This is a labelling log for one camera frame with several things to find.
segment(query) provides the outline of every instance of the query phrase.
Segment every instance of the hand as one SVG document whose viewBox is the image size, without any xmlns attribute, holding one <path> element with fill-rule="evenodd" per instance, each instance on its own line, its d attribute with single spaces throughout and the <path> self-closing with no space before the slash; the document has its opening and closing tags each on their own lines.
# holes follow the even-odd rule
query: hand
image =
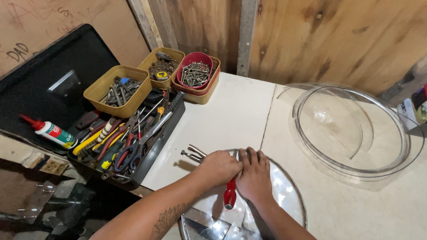
<svg viewBox="0 0 427 240">
<path fill-rule="evenodd" d="M 237 188 L 240 193 L 254 204 L 273 198 L 270 180 L 270 161 L 259 150 L 255 152 L 248 147 L 251 161 L 246 156 L 246 151 L 240 149 L 239 159 L 243 162 L 243 171 L 236 178 Z"/>
<path fill-rule="evenodd" d="M 242 168 L 242 162 L 230 156 L 230 153 L 218 150 L 207 155 L 194 173 L 199 173 L 210 187 L 218 187 L 227 184 Z"/>
</svg>

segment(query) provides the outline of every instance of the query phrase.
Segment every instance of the white tabletop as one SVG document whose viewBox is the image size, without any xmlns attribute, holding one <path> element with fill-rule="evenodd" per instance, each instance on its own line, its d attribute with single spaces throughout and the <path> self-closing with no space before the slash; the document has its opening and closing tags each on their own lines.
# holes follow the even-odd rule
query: white tabletop
<svg viewBox="0 0 427 240">
<path fill-rule="evenodd" d="M 218 149 L 262 149 L 288 171 L 300 189 L 308 230 L 318 239 L 425 239 L 427 151 L 380 191 L 341 183 L 317 170 L 292 140 L 292 99 L 276 99 L 281 85 L 220 74 L 206 105 L 185 103 L 186 112 L 141 185 L 157 190 L 195 163 L 180 155 L 193 144 Z"/>
</svg>

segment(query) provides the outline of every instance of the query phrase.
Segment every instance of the plywood wall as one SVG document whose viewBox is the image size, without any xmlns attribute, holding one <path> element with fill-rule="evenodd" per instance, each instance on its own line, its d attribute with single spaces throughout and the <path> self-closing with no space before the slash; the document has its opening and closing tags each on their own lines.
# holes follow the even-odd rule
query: plywood wall
<svg viewBox="0 0 427 240">
<path fill-rule="evenodd" d="M 236 73 L 241 0 L 168 0 L 178 49 L 204 52 Z"/>
<path fill-rule="evenodd" d="M 121 64 L 136 67 L 149 54 L 125 0 L 0 0 L 0 76 L 82 23 Z"/>
<path fill-rule="evenodd" d="M 249 77 L 377 94 L 427 53 L 426 0 L 259 0 Z"/>
</svg>

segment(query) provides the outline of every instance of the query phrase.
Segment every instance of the white glue bottle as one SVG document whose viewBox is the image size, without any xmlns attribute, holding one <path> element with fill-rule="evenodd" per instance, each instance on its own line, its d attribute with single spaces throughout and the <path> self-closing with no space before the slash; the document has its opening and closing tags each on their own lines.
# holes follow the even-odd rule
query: white glue bottle
<svg viewBox="0 0 427 240">
<path fill-rule="evenodd" d="M 31 124 L 36 134 L 54 141 L 66 149 L 74 148 L 78 143 L 77 138 L 51 122 L 36 121 L 22 114 L 19 116 Z"/>
</svg>

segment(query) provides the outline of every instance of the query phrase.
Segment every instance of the black toolbox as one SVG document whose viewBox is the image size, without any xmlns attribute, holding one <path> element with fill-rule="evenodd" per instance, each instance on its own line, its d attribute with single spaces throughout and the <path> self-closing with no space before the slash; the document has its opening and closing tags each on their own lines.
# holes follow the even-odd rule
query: black toolbox
<svg viewBox="0 0 427 240">
<path fill-rule="evenodd" d="M 76 124 L 79 119 L 85 113 L 94 110 L 93 105 L 83 97 L 83 91 L 116 65 L 119 65 L 119 62 L 91 25 L 83 24 L 76 27 L 68 35 L 55 41 L 1 77 L 0 132 L 78 162 L 75 155 L 72 154 L 72 150 L 67 151 L 56 143 L 36 135 L 31 126 L 22 121 L 18 114 L 50 121 L 77 136 L 79 130 L 76 128 Z M 49 90 L 72 71 L 74 79 L 68 78 L 61 82 L 61 87 L 55 88 L 55 91 Z M 175 96 L 175 94 L 170 94 L 170 101 Z M 181 101 L 163 128 L 153 136 L 154 144 L 130 179 L 113 177 L 107 181 L 127 190 L 137 188 L 184 112 L 185 105 Z M 101 177 L 101 172 L 90 169 L 95 176 Z"/>
</svg>

